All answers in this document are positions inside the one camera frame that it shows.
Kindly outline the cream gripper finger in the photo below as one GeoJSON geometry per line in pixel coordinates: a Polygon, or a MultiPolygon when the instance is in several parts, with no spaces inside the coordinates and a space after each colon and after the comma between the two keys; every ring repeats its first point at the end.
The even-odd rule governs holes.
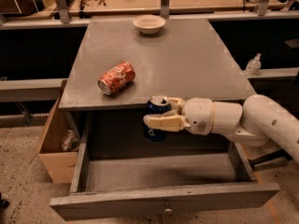
{"type": "Polygon", "coordinates": [[[149,128],[167,132],[179,132],[191,127],[191,124],[181,115],[166,117],[146,115],[143,120],[149,128]]]}
{"type": "Polygon", "coordinates": [[[182,113],[182,107],[185,104],[185,101],[178,97],[168,97],[168,101],[170,104],[170,110],[164,112],[164,116],[180,115],[182,113]]]}

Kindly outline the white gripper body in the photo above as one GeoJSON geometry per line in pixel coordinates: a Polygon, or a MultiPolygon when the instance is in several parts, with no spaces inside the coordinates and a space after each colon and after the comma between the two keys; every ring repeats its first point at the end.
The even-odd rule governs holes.
{"type": "Polygon", "coordinates": [[[212,130],[213,102],[207,98],[192,98],[185,102],[181,115],[184,129],[192,134],[207,135],[212,130]]]}

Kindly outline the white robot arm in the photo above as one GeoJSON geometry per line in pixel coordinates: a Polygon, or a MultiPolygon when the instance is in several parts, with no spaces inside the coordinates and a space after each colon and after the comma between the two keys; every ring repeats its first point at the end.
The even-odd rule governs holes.
{"type": "Polygon", "coordinates": [[[156,130],[220,134],[234,143],[260,147],[272,140],[299,162],[299,120],[274,100],[260,94],[240,105],[207,98],[170,97],[170,109],[148,114],[144,123],[156,130]]]}

